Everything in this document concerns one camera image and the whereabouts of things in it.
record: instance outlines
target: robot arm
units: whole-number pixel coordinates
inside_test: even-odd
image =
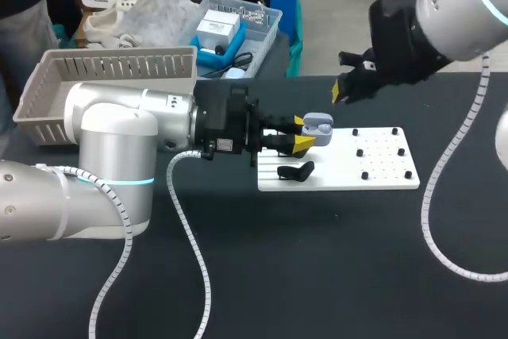
[[[341,52],[333,101],[371,98],[386,85],[415,84],[452,61],[471,60],[508,39],[507,0],[376,0],[372,48]]]
[[[312,145],[327,145],[333,120],[327,114],[300,118],[264,116],[248,88],[228,97],[80,83],[65,104],[64,129],[79,144],[79,168],[109,185],[129,213],[134,235],[150,222],[157,152],[199,150],[251,154],[263,148],[302,157]],[[286,135],[264,136],[264,129]],[[304,181],[308,167],[290,168],[287,179]],[[44,165],[0,161],[0,242],[59,238],[123,238],[115,205],[87,179],[66,177]]]

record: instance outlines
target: black table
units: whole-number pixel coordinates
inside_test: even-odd
[[[422,184],[417,191],[261,193],[247,156],[178,164],[177,194],[213,289],[205,337],[506,336],[508,284],[454,275],[433,258],[420,229],[426,181],[478,81],[475,74],[436,75],[337,107],[330,103],[330,77],[245,81],[266,111],[331,113],[336,127],[401,125]],[[431,209],[444,253],[478,272],[508,270],[508,172],[494,148],[507,81],[508,75],[493,75],[483,110],[442,175]],[[226,91],[225,84],[198,87]],[[5,158],[76,165],[76,153],[37,149],[15,133]],[[134,240],[132,257],[106,297],[98,338],[189,339],[198,328],[201,273],[167,194],[168,161],[159,155],[152,222]],[[62,240],[0,247],[0,337],[85,338],[93,301],[122,245]]]

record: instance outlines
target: white box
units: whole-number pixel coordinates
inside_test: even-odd
[[[206,11],[206,15],[203,20],[216,21],[218,23],[231,24],[235,35],[240,29],[240,15],[238,13],[220,12],[214,10]]]
[[[199,45],[214,52],[217,45],[222,46],[227,51],[231,40],[235,36],[232,25],[207,20],[201,20],[196,33]]]

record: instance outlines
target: white sneaker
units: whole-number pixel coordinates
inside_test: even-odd
[[[87,40],[91,43],[98,43],[104,37],[114,36],[123,16],[123,11],[116,9],[90,15],[83,26]]]

